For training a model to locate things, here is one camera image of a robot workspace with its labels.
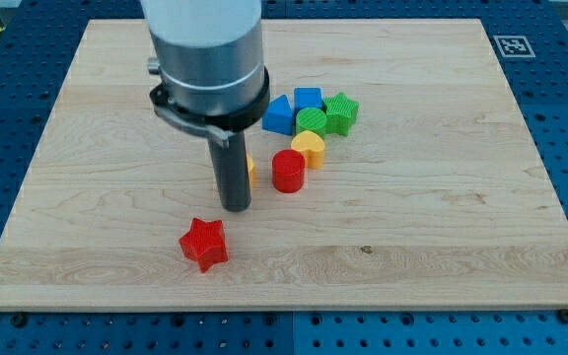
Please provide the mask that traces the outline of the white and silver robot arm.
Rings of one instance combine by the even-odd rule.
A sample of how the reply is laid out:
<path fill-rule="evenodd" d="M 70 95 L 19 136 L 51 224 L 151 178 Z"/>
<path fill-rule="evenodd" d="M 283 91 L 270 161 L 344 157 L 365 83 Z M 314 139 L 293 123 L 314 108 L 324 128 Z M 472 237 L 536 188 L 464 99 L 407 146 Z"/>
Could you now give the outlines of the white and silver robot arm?
<path fill-rule="evenodd" d="M 162 82 L 181 107 L 236 111 L 264 85 L 259 0 L 141 0 Z"/>

